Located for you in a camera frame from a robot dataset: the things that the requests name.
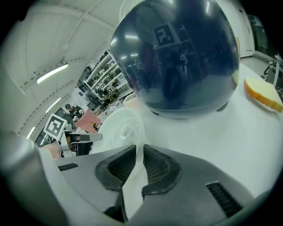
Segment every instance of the chair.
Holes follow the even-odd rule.
[[[76,125],[89,133],[94,133],[96,130],[93,128],[92,123],[100,124],[101,120],[94,116],[92,111],[88,109],[85,114],[76,122]]]

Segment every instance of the white wall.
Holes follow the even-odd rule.
[[[83,95],[82,97],[79,95],[79,92],[82,93],[82,91],[75,87],[75,90],[72,94],[72,96],[70,96],[66,101],[64,101],[62,104],[61,104],[61,108],[66,112],[66,113],[69,113],[68,110],[65,108],[65,105],[66,104],[70,104],[71,106],[79,106],[81,107],[84,111],[86,111],[88,109],[88,102],[86,101],[85,99],[85,95]]]
[[[239,38],[240,55],[241,55],[240,57],[252,56],[255,51],[252,28],[248,16],[245,10],[243,9],[241,3],[238,0],[216,0],[216,2],[221,7],[225,16],[227,17],[235,37]],[[246,50],[245,37],[243,34],[243,27],[241,25],[242,18],[240,18],[239,14],[237,13],[239,9],[243,11],[243,16],[245,17],[244,20],[246,20],[246,26],[250,29],[250,42],[252,44],[252,51]]]

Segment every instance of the shelving rack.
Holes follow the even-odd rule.
[[[115,92],[119,89],[120,89],[119,91],[121,91],[123,89],[122,93],[126,93],[126,94],[132,92],[132,89],[127,85],[128,82],[125,80],[122,72],[119,73],[118,75],[116,75],[114,78],[112,78],[110,80],[110,82],[108,82],[107,84],[103,83],[103,81],[106,78],[109,78],[108,75],[111,74],[114,70],[116,70],[118,68],[117,62],[115,61],[110,50],[107,50],[107,52],[108,52],[108,54],[94,68],[94,70],[92,71],[92,73],[90,74],[88,79],[86,81],[84,81],[84,83],[89,88],[89,90],[91,90],[91,92],[93,92],[99,98],[99,100],[101,100],[101,101],[103,101],[105,99],[105,96],[100,95],[99,93],[96,92],[96,90],[107,90],[107,91],[110,90],[110,92],[108,92],[108,95],[111,92]],[[104,67],[105,67],[106,64],[110,64],[110,67],[106,71],[104,71]],[[116,87],[113,87],[112,84],[115,81],[119,81],[120,84]]]

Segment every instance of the floor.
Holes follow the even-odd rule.
[[[265,69],[268,67],[268,63],[254,57],[241,59],[241,63],[252,69],[259,76],[262,76]]]

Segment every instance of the ceiling light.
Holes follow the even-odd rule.
[[[57,101],[55,101],[55,102],[46,110],[45,113],[49,112],[49,110],[50,110],[55,104],[57,104],[60,100],[61,100],[61,97],[60,97]]]
[[[32,132],[34,131],[34,129],[35,129],[35,127],[33,127],[33,128],[31,129],[30,133],[27,135],[27,139],[30,138],[30,136],[31,136]]]
[[[208,13],[208,11],[209,11],[209,5],[210,5],[210,3],[209,3],[209,1],[207,2],[207,13]]]
[[[112,42],[111,42],[111,44],[110,44],[110,45],[113,45],[116,41],[117,41],[117,39],[116,39],[116,38],[114,38],[114,39],[112,40]]]
[[[53,68],[51,71],[43,74],[42,76],[40,76],[38,79],[36,79],[37,84],[41,83],[42,81],[44,81],[45,79],[47,79],[48,77],[50,77],[51,75],[54,75],[55,73],[65,69],[66,67],[68,67],[68,63],[60,65],[56,68]]]
[[[125,35],[126,38],[138,39],[138,36],[133,35]]]

